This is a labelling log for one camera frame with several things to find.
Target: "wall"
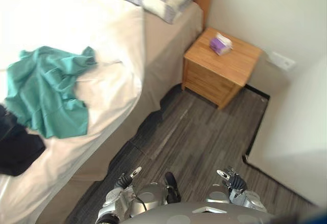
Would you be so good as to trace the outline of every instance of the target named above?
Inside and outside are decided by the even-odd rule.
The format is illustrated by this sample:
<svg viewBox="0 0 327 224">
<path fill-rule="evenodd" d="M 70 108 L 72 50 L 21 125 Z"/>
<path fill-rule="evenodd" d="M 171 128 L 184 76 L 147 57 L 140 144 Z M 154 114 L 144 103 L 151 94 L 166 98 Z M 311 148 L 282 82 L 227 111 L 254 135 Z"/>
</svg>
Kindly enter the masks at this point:
<svg viewBox="0 0 327 224">
<path fill-rule="evenodd" d="M 327 65 L 316 62 L 271 97 L 249 163 L 317 205 L 327 205 Z"/>
<path fill-rule="evenodd" d="M 284 73 L 262 56 L 249 84 L 273 94 L 325 54 L 327 0 L 213 0 L 207 25 L 296 61 Z"/>
<path fill-rule="evenodd" d="M 262 48 L 249 84 L 271 100 L 249 162 L 327 204 L 327 0 L 213 0 L 207 25 Z M 275 51 L 296 61 L 283 72 Z"/>
</svg>

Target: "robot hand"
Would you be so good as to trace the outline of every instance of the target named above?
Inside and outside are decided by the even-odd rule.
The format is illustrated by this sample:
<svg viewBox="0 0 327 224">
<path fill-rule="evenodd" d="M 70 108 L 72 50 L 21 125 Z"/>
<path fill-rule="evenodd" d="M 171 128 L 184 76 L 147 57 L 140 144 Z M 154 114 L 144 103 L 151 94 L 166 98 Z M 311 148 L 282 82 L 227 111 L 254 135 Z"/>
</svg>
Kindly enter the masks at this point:
<svg viewBox="0 0 327 224">
<path fill-rule="evenodd" d="M 239 174 L 235 172 L 235 170 L 228 166 L 227 169 L 217 170 L 217 173 L 224 179 L 223 183 L 231 192 L 233 189 L 236 190 L 247 190 L 246 182 L 240 177 Z"/>
</svg>

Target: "power outlet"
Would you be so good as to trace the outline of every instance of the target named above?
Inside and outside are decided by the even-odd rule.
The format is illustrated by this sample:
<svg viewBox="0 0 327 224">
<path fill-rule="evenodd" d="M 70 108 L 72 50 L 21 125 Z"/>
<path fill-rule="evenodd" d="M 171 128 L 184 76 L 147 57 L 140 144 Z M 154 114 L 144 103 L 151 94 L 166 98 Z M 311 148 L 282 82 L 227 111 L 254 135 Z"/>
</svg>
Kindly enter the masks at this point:
<svg viewBox="0 0 327 224">
<path fill-rule="evenodd" d="M 294 60 L 289 59 L 289 58 L 287 58 L 283 55 L 280 55 L 276 52 L 272 52 L 269 55 L 269 58 L 267 58 L 267 61 L 287 72 L 295 67 Z"/>
</svg>

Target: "vinyl flooring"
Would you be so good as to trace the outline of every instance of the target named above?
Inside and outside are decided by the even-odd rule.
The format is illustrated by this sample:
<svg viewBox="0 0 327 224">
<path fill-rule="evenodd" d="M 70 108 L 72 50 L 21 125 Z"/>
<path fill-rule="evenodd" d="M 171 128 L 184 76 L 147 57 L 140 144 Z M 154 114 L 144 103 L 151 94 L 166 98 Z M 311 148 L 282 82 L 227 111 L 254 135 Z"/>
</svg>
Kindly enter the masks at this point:
<svg viewBox="0 0 327 224">
<path fill-rule="evenodd" d="M 150 114 L 137 134 L 112 160 L 108 174 L 80 199 L 66 223 L 94 223 L 108 191 L 123 172 L 138 166 L 136 191 L 147 183 L 163 181 L 174 173 L 182 201 L 203 201 L 210 185 L 221 183 L 217 169 L 233 166 L 275 215 L 290 214 L 312 205 L 242 161 L 255 136 L 268 100 L 242 89 L 223 110 L 196 93 L 176 86 Z"/>
</svg>

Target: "green cloth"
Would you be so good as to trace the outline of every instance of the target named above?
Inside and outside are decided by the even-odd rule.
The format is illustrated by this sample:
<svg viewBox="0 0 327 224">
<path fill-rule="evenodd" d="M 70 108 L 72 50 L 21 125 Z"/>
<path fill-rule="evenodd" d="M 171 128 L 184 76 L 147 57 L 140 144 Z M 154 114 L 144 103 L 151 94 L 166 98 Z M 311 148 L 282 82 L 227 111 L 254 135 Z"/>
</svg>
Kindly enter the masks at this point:
<svg viewBox="0 0 327 224">
<path fill-rule="evenodd" d="M 95 53 L 81 55 L 50 47 L 21 51 L 20 61 L 8 67 L 6 107 L 18 123 L 46 138 L 67 138 L 87 133 L 88 113 L 74 94 L 77 77 L 95 66 Z"/>
</svg>

